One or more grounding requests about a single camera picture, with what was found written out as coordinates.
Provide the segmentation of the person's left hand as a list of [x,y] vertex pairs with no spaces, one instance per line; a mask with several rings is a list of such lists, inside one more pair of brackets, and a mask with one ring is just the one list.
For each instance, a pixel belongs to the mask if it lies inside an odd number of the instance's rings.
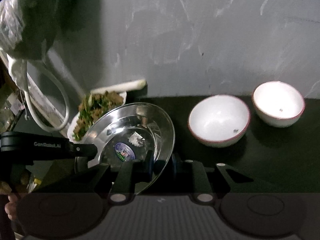
[[5,205],[5,212],[12,221],[17,219],[18,197],[15,194],[8,195],[9,202]]

